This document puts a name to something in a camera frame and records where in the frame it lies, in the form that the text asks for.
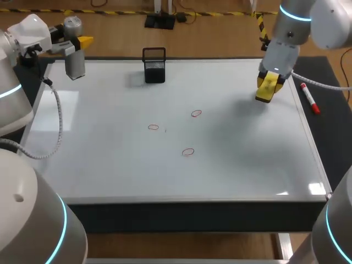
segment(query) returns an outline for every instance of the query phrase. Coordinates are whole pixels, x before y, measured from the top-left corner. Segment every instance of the electrical cord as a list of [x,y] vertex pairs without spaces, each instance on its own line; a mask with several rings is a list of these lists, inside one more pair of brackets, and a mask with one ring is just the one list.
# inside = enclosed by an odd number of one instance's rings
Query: electrical cord
[[321,84],[320,82],[317,82],[317,81],[313,81],[313,80],[310,80],[308,78],[305,78],[295,72],[291,72],[291,75],[293,77],[296,77],[297,79],[300,79],[301,81],[304,81],[305,83],[309,83],[309,84],[313,84],[313,85],[316,85],[318,87],[322,87],[322,88],[325,88],[325,89],[330,89],[330,90],[335,90],[335,91],[350,91],[352,90],[352,87],[337,87],[337,86],[331,86],[331,85],[326,85],[326,84]]
[[172,1],[172,6],[173,6],[173,8],[175,8],[175,12],[172,13],[172,14],[173,14],[173,15],[176,15],[176,14],[177,14],[177,7],[176,7],[176,5],[174,4],[174,1]]
[[31,154],[28,150],[25,149],[24,146],[18,144],[17,142],[13,141],[13,140],[9,140],[9,139],[1,139],[0,138],[0,144],[7,144],[10,146],[15,147],[16,149],[18,149],[19,151],[23,152],[24,155],[33,158],[35,160],[42,160],[45,158],[49,158],[52,155],[54,155],[58,149],[60,148],[61,145],[61,140],[62,140],[62,131],[63,131],[63,126],[62,126],[62,109],[61,109],[61,102],[60,102],[60,97],[58,92],[55,90],[55,88],[51,85],[49,86],[51,88],[51,90],[53,91],[54,95],[55,95],[55,99],[56,99],[56,103],[57,103],[57,109],[58,109],[58,113],[59,113],[59,135],[58,135],[58,139],[57,139],[57,143],[56,146],[54,148],[54,150],[47,154],[47,155],[42,155],[42,156],[37,156],[37,155],[33,155]]
[[103,6],[105,6],[107,3],[108,3],[108,0],[105,0],[105,2],[104,2],[103,4],[94,5],[94,4],[93,4],[93,0],[90,0],[90,5],[91,5],[92,7],[103,7]]
[[39,77],[40,82],[48,85],[50,87],[50,89],[53,91],[54,95],[55,95],[57,109],[58,109],[58,114],[59,114],[59,135],[58,135],[57,143],[56,143],[56,146],[55,146],[55,148],[54,148],[54,150],[52,152],[50,152],[49,154],[46,154],[46,155],[41,155],[41,156],[37,156],[37,155],[31,154],[28,150],[25,149],[24,146],[22,146],[21,144],[18,144],[17,142],[15,142],[13,140],[0,138],[0,144],[10,145],[12,147],[15,147],[16,149],[21,151],[24,155],[26,155],[26,156],[28,156],[30,158],[33,158],[35,160],[42,160],[42,159],[49,158],[52,155],[54,155],[58,151],[58,149],[60,148],[60,145],[61,145],[62,132],[63,132],[61,101],[60,101],[60,97],[59,97],[58,92],[53,87],[52,81],[50,81],[49,79],[44,79],[42,77],[42,71],[41,71],[41,67],[40,67],[40,63],[39,63],[39,60],[38,60],[37,53],[36,52],[26,52],[24,54],[24,57],[27,54],[29,54],[29,56],[35,60],[35,63],[36,63],[36,66],[37,66],[37,70],[38,70],[38,77]]
[[[342,61],[343,61],[343,57],[344,57],[349,51],[351,51],[351,50],[352,50],[352,48],[346,50],[346,51],[342,54],[341,59],[340,59],[340,67],[341,67],[341,70],[342,70],[343,75],[345,76],[345,80],[346,80],[347,86],[350,86],[350,84],[349,84],[349,82],[348,82],[348,78],[347,78],[345,69],[343,68]],[[347,103],[350,101],[350,95],[351,95],[351,91],[349,90],[349,91],[348,91],[348,95],[347,95]]]
[[190,7],[184,7],[181,3],[180,0],[177,0],[177,3],[183,8],[183,9],[188,9],[188,10],[192,10],[194,12],[194,19],[191,23],[185,23],[187,25],[192,25],[196,20],[197,20],[197,12],[196,10],[194,10],[193,8]]
[[347,78],[347,75],[346,75],[346,72],[343,68],[343,65],[342,65],[342,61],[343,61],[343,57],[345,56],[346,53],[348,53],[350,50],[352,50],[352,48],[348,49],[347,51],[345,51],[342,56],[341,56],[341,59],[340,59],[340,66],[341,66],[341,69],[342,69],[342,72],[343,72],[343,75],[345,76],[345,79],[346,79],[346,82],[347,82],[347,86],[348,87],[337,87],[337,86],[331,86],[331,85],[326,85],[326,84],[322,84],[320,82],[317,82],[317,81],[313,81],[313,80],[310,80],[308,78],[305,78],[297,73],[295,73],[294,71],[291,72],[291,75],[293,77],[296,77],[297,79],[300,79],[301,81],[304,81],[305,83],[309,83],[309,84],[313,84],[313,85],[316,85],[318,87],[321,87],[321,88],[325,88],[325,89],[330,89],[330,90],[335,90],[335,91],[348,91],[348,96],[347,96],[347,102],[349,102],[349,99],[350,99],[350,91],[352,90],[352,87],[349,87],[349,82],[348,82],[348,78]]

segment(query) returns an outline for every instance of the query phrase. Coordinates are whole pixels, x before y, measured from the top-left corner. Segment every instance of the whiteboard surface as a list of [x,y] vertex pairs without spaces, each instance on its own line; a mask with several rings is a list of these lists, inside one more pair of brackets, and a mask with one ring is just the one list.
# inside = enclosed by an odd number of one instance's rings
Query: whiteboard surface
[[[62,100],[62,146],[29,161],[71,204],[323,201],[328,181],[293,80],[271,103],[254,100],[259,62],[169,60],[166,82],[145,84],[141,61],[88,60],[75,81],[56,61],[46,74]],[[40,155],[58,134],[42,88],[23,138]]]

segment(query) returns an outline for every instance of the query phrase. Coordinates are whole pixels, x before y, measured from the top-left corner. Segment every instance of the mesh pen holder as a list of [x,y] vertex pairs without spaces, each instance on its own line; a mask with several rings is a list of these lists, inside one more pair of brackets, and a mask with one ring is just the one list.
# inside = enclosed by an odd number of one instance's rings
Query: mesh pen holder
[[165,83],[165,48],[144,48],[144,77],[147,84]]

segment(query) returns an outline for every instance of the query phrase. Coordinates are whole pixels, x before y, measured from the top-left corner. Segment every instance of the marker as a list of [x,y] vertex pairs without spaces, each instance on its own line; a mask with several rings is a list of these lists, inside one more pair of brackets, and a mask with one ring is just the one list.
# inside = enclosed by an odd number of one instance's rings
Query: marker
[[315,101],[314,101],[312,95],[310,94],[310,92],[309,92],[309,90],[308,90],[308,88],[307,88],[307,85],[306,85],[305,83],[302,83],[302,84],[301,84],[301,88],[302,88],[304,94],[306,95],[306,97],[307,97],[307,99],[308,99],[308,101],[309,101],[309,103],[310,103],[310,106],[312,107],[312,110],[313,110],[314,114],[320,114],[319,107],[318,107],[318,105],[315,103]]

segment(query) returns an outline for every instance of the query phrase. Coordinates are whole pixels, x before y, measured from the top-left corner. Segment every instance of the wooden floor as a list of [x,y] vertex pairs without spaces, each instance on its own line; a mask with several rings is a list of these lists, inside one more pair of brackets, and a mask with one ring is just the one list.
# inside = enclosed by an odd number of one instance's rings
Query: wooden floor
[[[174,1],[178,11],[182,8]],[[278,10],[279,0],[258,0],[260,11]],[[246,0],[184,0],[198,12],[248,11]],[[0,8],[90,9],[89,0],[14,0]],[[153,0],[109,0],[101,10],[153,10]],[[18,23],[27,14],[0,13],[0,28]],[[62,23],[63,14],[43,13],[48,25]],[[174,30],[145,29],[145,16],[79,14],[85,35],[95,38],[87,56],[141,57],[144,47],[165,47],[169,57],[262,57],[259,28],[250,16],[197,17],[192,25],[176,24]],[[264,17],[269,35],[275,15]],[[346,85],[339,60],[345,49],[322,51],[310,40],[301,56],[327,56],[341,85]],[[345,56],[351,76],[352,52]],[[297,248],[305,235],[293,235]],[[219,259],[273,259],[277,257],[270,234],[107,234],[89,235],[90,257],[180,257]]]

